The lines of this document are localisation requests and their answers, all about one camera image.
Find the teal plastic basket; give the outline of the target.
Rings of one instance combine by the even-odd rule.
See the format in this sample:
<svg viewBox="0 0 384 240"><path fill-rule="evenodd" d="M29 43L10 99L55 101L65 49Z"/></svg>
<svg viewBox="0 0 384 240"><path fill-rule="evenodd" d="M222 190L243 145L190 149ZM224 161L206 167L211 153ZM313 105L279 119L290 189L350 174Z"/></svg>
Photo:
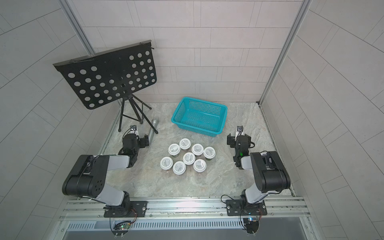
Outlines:
<svg viewBox="0 0 384 240"><path fill-rule="evenodd" d="M225 127L227 113L225 105L184 97L172 116L172 123L183 130L216 137Z"/></svg>

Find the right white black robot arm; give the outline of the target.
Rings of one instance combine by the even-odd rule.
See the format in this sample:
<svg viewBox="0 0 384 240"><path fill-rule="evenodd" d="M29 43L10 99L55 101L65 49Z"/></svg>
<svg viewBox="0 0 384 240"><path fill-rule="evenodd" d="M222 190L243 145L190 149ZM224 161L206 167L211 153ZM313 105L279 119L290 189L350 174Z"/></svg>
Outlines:
<svg viewBox="0 0 384 240"><path fill-rule="evenodd" d="M235 150L235 166L251 170L254 183L241 194L241 206L261 203L268 195L280 194L291 186L290 176L276 151L251 153L255 145L248 135L227 136L227 145Z"/></svg>

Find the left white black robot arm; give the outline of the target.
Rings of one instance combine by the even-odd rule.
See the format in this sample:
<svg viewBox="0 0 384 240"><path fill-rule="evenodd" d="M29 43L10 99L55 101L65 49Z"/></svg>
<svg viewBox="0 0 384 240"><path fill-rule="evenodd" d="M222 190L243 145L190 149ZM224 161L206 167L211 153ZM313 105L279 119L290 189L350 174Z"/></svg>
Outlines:
<svg viewBox="0 0 384 240"><path fill-rule="evenodd" d="M140 138L136 133L123 137L123 147L118 155L81 155L71 169L62 186L66 196L88 198L119 207L129 194L106 183L107 172L134 166L139 150L150 145L149 136Z"/></svg>

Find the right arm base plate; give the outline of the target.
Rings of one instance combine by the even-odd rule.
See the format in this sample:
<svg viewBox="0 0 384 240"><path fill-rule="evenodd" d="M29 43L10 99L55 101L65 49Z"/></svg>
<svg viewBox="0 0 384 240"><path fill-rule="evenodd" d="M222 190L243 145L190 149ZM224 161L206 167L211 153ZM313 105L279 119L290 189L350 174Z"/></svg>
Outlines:
<svg viewBox="0 0 384 240"><path fill-rule="evenodd" d="M226 200L228 216L266 216L268 214L265 202L249 204L242 200Z"/></svg>

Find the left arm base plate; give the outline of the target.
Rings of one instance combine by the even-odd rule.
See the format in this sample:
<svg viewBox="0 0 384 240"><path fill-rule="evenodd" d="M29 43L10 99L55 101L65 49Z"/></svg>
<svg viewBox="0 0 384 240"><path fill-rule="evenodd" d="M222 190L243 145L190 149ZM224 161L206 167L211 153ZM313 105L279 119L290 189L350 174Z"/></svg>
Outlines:
<svg viewBox="0 0 384 240"><path fill-rule="evenodd" d="M120 206L105 206L104 218L143 218L147 204L147 201L133 201L128 207L124 202Z"/></svg>

